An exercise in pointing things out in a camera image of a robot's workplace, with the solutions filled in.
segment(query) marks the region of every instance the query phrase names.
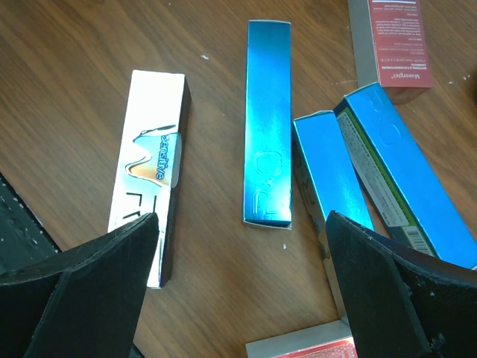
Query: barcode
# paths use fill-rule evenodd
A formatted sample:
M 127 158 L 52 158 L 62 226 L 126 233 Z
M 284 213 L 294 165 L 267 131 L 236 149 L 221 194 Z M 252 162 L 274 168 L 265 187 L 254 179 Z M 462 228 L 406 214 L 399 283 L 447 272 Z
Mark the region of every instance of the barcode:
M 419 230 L 415 226 L 403 227 L 405 235 L 408 237 L 411 242 L 411 246 L 423 254 L 428 254 L 429 256 L 434 256 L 431 248 L 420 234 Z

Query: red box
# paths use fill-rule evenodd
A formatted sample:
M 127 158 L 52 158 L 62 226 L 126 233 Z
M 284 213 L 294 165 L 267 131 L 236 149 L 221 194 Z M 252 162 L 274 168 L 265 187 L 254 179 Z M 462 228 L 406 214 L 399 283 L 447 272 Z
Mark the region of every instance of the red box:
M 393 103 L 432 87 L 419 0 L 348 0 L 358 86 L 379 82 Z
M 334 321 L 247 344 L 248 358 L 357 358 L 350 327 Z

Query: box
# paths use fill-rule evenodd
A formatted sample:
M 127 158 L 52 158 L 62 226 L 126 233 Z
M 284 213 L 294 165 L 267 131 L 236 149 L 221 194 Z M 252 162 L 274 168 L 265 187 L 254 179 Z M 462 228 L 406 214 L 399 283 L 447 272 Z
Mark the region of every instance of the box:
M 333 111 L 317 112 L 293 122 L 293 167 L 323 246 L 323 264 L 338 314 L 347 321 L 324 224 L 332 211 L 371 230 L 373 222 Z
M 185 75 L 133 71 L 108 231 L 157 213 L 151 288 L 163 287 L 171 276 L 171 233 L 190 101 Z
M 477 244 L 379 84 L 335 108 L 351 161 L 393 239 L 473 269 Z
M 248 358 L 356 358 L 351 329 L 342 321 L 306 328 L 246 345 Z
M 291 25 L 248 23 L 243 220 L 291 226 Z
M 419 0 L 348 0 L 358 87 L 405 103 L 432 87 Z

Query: black foam holder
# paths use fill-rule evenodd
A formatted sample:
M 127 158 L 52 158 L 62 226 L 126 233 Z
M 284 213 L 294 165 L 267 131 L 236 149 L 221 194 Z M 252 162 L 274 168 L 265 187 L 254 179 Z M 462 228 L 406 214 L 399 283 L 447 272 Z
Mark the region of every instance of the black foam holder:
M 157 238 L 147 214 L 0 275 L 0 356 L 130 356 Z
M 335 212 L 326 235 L 360 358 L 477 357 L 477 272 Z

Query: product label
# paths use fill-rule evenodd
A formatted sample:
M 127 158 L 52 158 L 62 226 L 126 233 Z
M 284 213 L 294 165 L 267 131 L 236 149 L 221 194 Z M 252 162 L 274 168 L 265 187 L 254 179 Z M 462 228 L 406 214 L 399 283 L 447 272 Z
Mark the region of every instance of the product label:
M 408 237 L 411 246 L 424 254 L 434 256 L 429 245 L 421 235 L 419 229 L 416 226 L 403 227 L 404 234 Z
M 369 0 L 379 79 L 384 87 L 430 87 L 418 0 Z
M 394 181 L 348 108 L 340 113 L 338 123 L 353 166 L 386 226 L 401 227 L 413 249 L 435 256 Z
M 312 179 L 308 173 L 308 167 L 303 156 L 300 145 L 297 144 L 297 139 L 292 142 L 291 153 L 293 156 L 293 166 L 295 175 L 297 177 L 298 186 L 305 202 L 306 211 L 312 216 L 315 224 L 318 226 L 318 232 L 321 231 L 322 219 L 321 209 L 318 205 L 315 188 L 313 187 Z
M 168 133 L 168 130 L 171 128 L 141 131 L 132 141 L 121 144 L 111 205 L 109 230 L 146 213 L 156 213 L 158 216 L 159 239 L 148 287 L 159 287 L 165 232 L 171 217 L 169 200 L 171 189 L 177 184 L 173 171 L 178 171 L 179 163 L 175 159 L 180 153 L 181 139 L 178 133 Z
M 346 142 L 351 161 L 361 181 L 388 227 L 408 226 L 404 212 L 389 189 L 363 139 L 346 112 L 338 116 L 341 132 Z

